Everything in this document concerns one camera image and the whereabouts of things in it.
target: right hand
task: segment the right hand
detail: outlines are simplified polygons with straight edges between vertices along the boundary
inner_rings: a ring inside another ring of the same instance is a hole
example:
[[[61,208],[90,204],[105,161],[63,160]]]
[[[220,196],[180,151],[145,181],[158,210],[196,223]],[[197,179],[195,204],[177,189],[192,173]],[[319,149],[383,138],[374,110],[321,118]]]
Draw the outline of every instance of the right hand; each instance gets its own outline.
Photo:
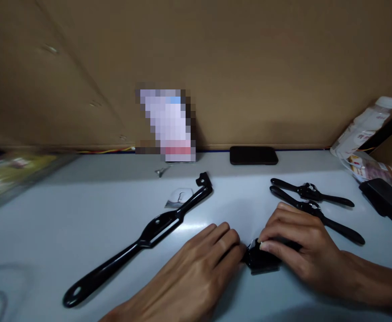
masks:
[[[302,245],[299,252],[272,240],[284,237]],[[316,291],[348,298],[355,278],[347,253],[330,238],[321,220],[285,203],[279,203],[259,236],[260,249],[285,262]]]

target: small metal screw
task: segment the small metal screw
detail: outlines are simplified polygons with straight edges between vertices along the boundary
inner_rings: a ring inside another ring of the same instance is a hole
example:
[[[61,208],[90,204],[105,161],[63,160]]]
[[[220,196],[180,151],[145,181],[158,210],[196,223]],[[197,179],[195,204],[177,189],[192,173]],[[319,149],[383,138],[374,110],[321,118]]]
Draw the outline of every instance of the small metal screw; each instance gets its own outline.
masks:
[[[157,177],[160,179],[163,175],[163,173],[168,170],[170,168],[170,166],[168,166],[167,168],[161,168],[159,170],[156,170],[155,173],[157,173]]]

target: white bottle cap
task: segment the white bottle cap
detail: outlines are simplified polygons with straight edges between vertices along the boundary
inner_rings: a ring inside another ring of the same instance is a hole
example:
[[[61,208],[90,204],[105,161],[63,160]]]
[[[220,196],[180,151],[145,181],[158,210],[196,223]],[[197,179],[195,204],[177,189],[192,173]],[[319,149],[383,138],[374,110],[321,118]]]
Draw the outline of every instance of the white bottle cap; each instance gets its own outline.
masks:
[[[381,96],[375,104],[380,107],[392,109],[392,97]]]

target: finger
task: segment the finger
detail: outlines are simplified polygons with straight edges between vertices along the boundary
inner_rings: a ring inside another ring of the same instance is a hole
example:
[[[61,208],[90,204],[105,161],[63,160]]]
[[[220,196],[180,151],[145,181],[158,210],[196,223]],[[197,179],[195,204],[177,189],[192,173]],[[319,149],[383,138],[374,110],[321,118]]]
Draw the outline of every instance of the finger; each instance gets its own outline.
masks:
[[[224,290],[233,275],[241,267],[240,262],[244,257],[247,247],[244,244],[239,244],[227,253],[227,255],[218,263],[214,269],[218,280],[220,281],[220,287]]]
[[[286,204],[284,202],[279,202],[278,205],[277,205],[277,208],[278,209],[283,209],[283,210],[288,210],[290,212],[295,212],[295,213],[306,213],[306,212],[304,212],[302,210],[299,210],[299,209],[297,209],[297,208],[295,208],[293,206],[290,206],[289,204]]]
[[[278,241],[264,241],[261,243],[260,249],[277,256],[286,263],[297,276],[303,277],[305,275],[307,262],[301,254],[294,249],[291,249]]]
[[[270,238],[284,237],[303,247],[311,248],[313,230],[311,226],[289,224],[277,220],[262,230],[259,239],[264,242]]]
[[[198,234],[196,234],[194,237],[192,237],[189,240],[189,242],[203,240],[206,236],[208,236],[210,233],[212,233],[215,228],[217,228],[216,224],[210,224],[210,225],[206,226],[202,231],[200,231]]]
[[[233,246],[239,245],[240,238],[236,230],[231,229],[212,247],[208,258],[212,267],[216,266],[223,255]]]
[[[313,225],[315,223],[315,217],[306,212],[297,213],[277,208],[269,218],[265,227],[272,224],[276,220],[298,225]]]
[[[214,245],[225,233],[230,230],[228,223],[224,222],[218,225],[209,235],[205,237],[205,240],[210,244]]]
[[[275,216],[276,213],[278,212],[291,212],[294,214],[307,214],[306,212],[303,212],[302,210],[299,210],[295,207],[292,207],[284,202],[280,202],[277,205],[277,208],[275,209],[275,211],[273,212],[272,216],[270,216],[270,218],[268,219],[268,222],[266,223],[266,226],[270,223],[272,223],[274,220],[277,220],[278,218]]]

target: hole in handle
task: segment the hole in handle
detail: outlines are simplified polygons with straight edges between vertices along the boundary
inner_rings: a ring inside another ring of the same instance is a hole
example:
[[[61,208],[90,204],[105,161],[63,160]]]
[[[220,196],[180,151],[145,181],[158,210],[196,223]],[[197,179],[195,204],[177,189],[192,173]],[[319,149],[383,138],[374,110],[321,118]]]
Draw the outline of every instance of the hole in handle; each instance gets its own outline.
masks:
[[[80,292],[81,292],[81,286],[78,286],[78,287],[75,289],[74,293],[72,293],[72,296],[77,296]]]

